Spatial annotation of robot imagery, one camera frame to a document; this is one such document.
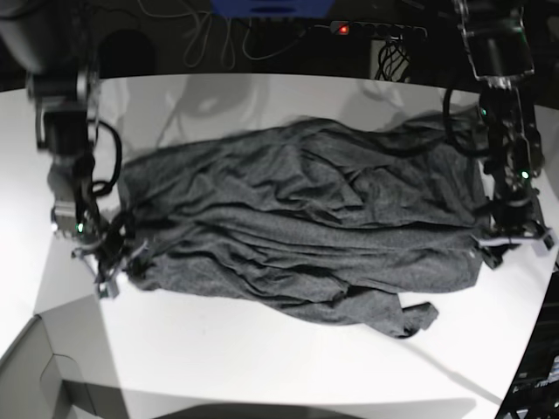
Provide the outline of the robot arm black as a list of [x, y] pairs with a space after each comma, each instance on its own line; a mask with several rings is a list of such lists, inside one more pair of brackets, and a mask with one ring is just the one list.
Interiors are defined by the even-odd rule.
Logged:
[[448, 141], [461, 154], [481, 159], [494, 180], [493, 198], [480, 213], [493, 222], [475, 239], [485, 264], [498, 268], [504, 255], [524, 244], [547, 253], [556, 245], [544, 221], [539, 191], [532, 181], [544, 166], [542, 137], [528, 82], [535, 64], [523, 23], [522, 1], [456, 1], [457, 27], [474, 78], [482, 84], [478, 114], [487, 132], [487, 148], [466, 148], [456, 139], [450, 116], [454, 85], [443, 99]]
[[89, 264], [97, 296], [114, 299], [117, 278], [147, 248], [136, 245], [130, 217], [107, 220], [99, 199], [121, 172], [118, 132], [99, 117], [99, 60], [80, 3], [3, 1], [1, 39], [26, 70], [35, 108], [36, 147], [52, 158], [47, 176], [54, 197], [53, 233], [77, 245], [72, 257]]

